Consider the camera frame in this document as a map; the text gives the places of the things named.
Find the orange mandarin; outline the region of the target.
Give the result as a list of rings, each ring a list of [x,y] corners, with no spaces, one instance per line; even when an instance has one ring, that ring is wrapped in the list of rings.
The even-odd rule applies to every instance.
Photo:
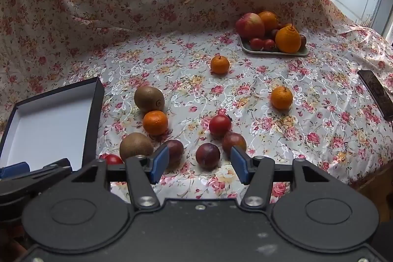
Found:
[[[144,130],[152,136],[164,134],[168,128],[167,115],[160,110],[146,113],[142,120]]]
[[[272,91],[270,102],[278,110],[288,110],[293,103],[293,93],[285,86],[279,86]]]
[[[230,62],[225,56],[216,55],[211,59],[211,71],[214,74],[227,74],[230,69]]]

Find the small red tomato right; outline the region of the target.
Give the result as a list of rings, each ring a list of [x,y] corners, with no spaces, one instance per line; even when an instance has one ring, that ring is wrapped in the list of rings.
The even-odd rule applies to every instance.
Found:
[[[264,51],[274,52],[276,50],[275,42],[272,39],[266,39],[263,49]]]

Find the dark plum on tray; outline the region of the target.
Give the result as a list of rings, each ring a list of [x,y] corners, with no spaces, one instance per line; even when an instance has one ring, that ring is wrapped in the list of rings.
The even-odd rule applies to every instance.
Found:
[[[301,39],[301,47],[305,47],[306,46],[306,37],[304,35],[300,35],[300,39]]]

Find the red apple on tray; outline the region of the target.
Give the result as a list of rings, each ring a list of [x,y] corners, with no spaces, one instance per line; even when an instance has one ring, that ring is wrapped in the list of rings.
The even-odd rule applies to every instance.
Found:
[[[236,32],[244,39],[263,38],[265,25],[255,13],[246,13],[235,23]]]

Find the reddish plum right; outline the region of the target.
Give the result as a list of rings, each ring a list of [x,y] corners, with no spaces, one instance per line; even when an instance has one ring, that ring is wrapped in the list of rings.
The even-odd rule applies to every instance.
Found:
[[[243,151],[247,150],[246,140],[240,134],[227,132],[222,140],[222,147],[228,157],[233,146],[238,146]]]

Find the black box white interior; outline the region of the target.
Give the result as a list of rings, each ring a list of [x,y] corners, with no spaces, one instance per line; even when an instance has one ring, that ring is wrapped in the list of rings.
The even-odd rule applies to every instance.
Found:
[[[1,138],[1,167],[25,162],[38,170],[66,158],[79,170],[93,161],[104,93],[95,77],[16,103]]]

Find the orange on tray back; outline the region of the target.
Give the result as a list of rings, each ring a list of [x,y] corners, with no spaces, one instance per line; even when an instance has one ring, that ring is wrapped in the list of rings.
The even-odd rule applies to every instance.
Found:
[[[262,20],[265,26],[265,32],[269,33],[274,29],[277,29],[279,26],[278,17],[274,12],[271,11],[262,11],[258,14],[260,19]]]

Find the large knobbly orange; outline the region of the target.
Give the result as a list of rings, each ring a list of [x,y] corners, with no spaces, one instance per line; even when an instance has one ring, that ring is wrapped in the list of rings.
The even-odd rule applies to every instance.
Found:
[[[274,41],[276,48],[283,53],[295,54],[300,50],[302,40],[300,33],[293,24],[293,18],[290,18],[289,24],[276,32]]]

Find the brown kiwi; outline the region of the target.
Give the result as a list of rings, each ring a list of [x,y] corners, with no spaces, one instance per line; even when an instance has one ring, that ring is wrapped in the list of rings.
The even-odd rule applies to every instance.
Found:
[[[133,156],[150,156],[154,152],[152,142],[142,133],[133,132],[122,139],[119,154],[123,161]]]
[[[135,91],[134,101],[143,113],[154,110],[163,111],[165,108],[165,98],[163,93],[155,87],[140,86]]]

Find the small red tomato left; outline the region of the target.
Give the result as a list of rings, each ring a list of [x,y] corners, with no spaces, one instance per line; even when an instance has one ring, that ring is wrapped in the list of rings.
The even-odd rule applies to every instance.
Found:
[[[265,46],[265,41],[259,38],[253,38],[250,40],[250,47],[253,51],[261,51]]]

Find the floral pink tablecloth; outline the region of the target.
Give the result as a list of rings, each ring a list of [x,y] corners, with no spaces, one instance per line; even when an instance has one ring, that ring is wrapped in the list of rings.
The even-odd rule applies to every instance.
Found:
[[[264,41],[293,18],[309,55],[244,52],[235,23],[262,11],[279,21]],[[211,71],[216,55],[229,60],[227,74]],[[158,88],[169,129],[155,144],[177,139],[185,147],[180,166],[155,186],[162,198],[245,193],[227,161],[213,172],[197,166],[196,149],[212,141],[217,114],[232,118],[252,156],[281,164],[305,158],[344,183],[385,167],[392,124],[359,70],[373,71],[391,91],[392,47],[330,0],[1,0],[1,124],[18,101],[97,77],[105,89],[97,151],[116,153],[127,134],[142,130],[136,89]],[[279,86],[293,93],[288,110],[270,102]]]

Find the red tomato near box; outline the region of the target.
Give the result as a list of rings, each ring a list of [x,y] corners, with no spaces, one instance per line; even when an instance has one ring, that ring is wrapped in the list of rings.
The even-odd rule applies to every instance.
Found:
[[[123,164],[123,160],[115,154],[102,154],[99,158],[105,160],[108,165]]]

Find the dark purple plum middle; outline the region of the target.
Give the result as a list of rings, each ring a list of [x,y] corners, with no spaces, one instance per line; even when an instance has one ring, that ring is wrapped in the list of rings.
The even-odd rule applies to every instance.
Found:
[[[212,143],[200,145],[196,152],[196,161],[204,170],[213,170],[218,166],[220,158],[219,148]]]

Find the small red tomato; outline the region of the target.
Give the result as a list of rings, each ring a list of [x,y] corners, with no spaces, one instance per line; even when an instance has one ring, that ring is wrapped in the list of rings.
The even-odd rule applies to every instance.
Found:
[[[266,39],[263,49],[264,51],[274,52],[276,50],[275,42],[272,39]]]
[[[265,41],[259,38],[253,38],[250,40],[250,47],[253,51],[261,51],[265,46]]]

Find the dark purple plum left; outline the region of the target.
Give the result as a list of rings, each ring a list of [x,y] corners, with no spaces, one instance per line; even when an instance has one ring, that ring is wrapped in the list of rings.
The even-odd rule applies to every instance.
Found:
[[[166,141],[169,152],[169,165],[175,165],[180,162],[184,153],[184,146],[179,140]]]

